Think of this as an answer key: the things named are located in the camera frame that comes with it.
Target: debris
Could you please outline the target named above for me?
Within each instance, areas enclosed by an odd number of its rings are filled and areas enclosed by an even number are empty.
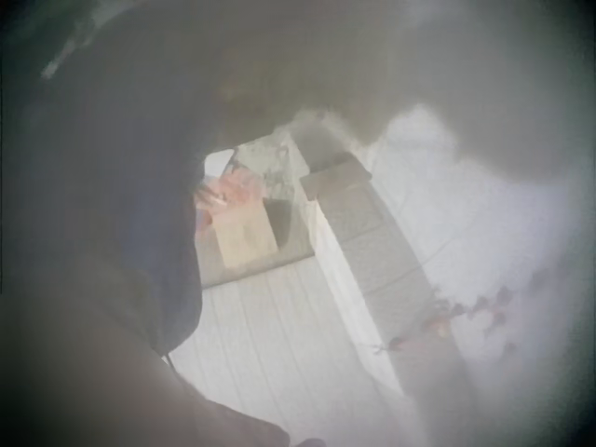
[[[451,332],[451,322],[449,316],[439,315],[428,319],[422,323],[424,332],[434,332],[441,338],[447,338]]]
[[[484,330],[484,338],[488,338],[498,328],[505,326],[505,323],[507,323],[506,315],[500,311],[495,312],[493,315],[493,322]]]
[[[376,351],[374,352],[375,355],[381,354],[383,351],[392,351],[392,352],[399,352],[403,348],[403,344],[406,342],[405,339],[395,336],[386,346],[376,346]]]
[[[495,304],[499,307],[505,307],[513,299],[513,292],[506,286],[501,287],[496,294]]]
[[[455,304],[451,311],[449,312],[450,318],[459,317],[460,315],[464,315],[466,313],[466,309],[459,303]]]
[[[482,310],[487,310],[490,307],[488,299],[485,296],[479,296],[476,304],[469,310],[467,317],[472,319]]]

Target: white tiled floor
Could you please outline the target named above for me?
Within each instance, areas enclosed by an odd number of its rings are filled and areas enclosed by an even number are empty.
[[[316,258],[206,290],[199,327],[172,360],[210,399],[281,425],[293,441],[397,445]]]

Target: dark clothing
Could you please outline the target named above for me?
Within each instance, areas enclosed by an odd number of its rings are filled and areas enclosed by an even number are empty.
[[[181,14],[153,4],[124,13],[51,80],[8,93],[3,114],[8,283],[31,288],[32,272],[60,278],[61,288],[97,296],[160,355],[200,316],[193,191],[215,117]],[[17,86],[25,74],[9,67],[39,65],[5,61],[3,75]],[[84,270],[98,264],[134,291],[96,293],[96,272]],[[152,310],[127,317],[138,308]]]

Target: white wall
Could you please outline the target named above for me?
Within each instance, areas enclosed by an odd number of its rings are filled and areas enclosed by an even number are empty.
[[[419,11],[414,29],[440,20]],[[536,440],[546,421],[573,417],[593,392],[594,85],[571,47],[516,60],[515,45],[497,55],[482,38],[481,54],[457,53],[461,60],[450,60],[448,42],[411,48],[417,104],[369,148],[369,168],[439,296],[472,306],[503,286],[513,291],[494,336],[484,337],[488,312],[455,318],[453,331],[483,410],[514,439]],[[492,71],[470,72],[488,63]],[[546,285],[533,293],[531,278],[544,269]],[[518,352],[499,362],[507,341]]]

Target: concrete ledge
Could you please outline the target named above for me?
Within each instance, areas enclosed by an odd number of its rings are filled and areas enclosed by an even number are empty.
[[[301,131],[303,143],[311,142],[304,127]],[[297,144],[292,148],[300,178],[309,169],[302,151]],[[333,157],[341,159],[337,148]],[[317,172],[318,184],[329,171]],[[423,266],[382,199],[362,181],[337,183],[325,195],[297,189],[321,269],[359,359],[381,385],[381,394],[392,406],[413,398],[429,445],[473,445],[473,393],[451,337],[423,333],[416,336],[416,347],[375,353],[376,345],[419,327],[435,299]],[[435,398],[440,401],[433,404]]]

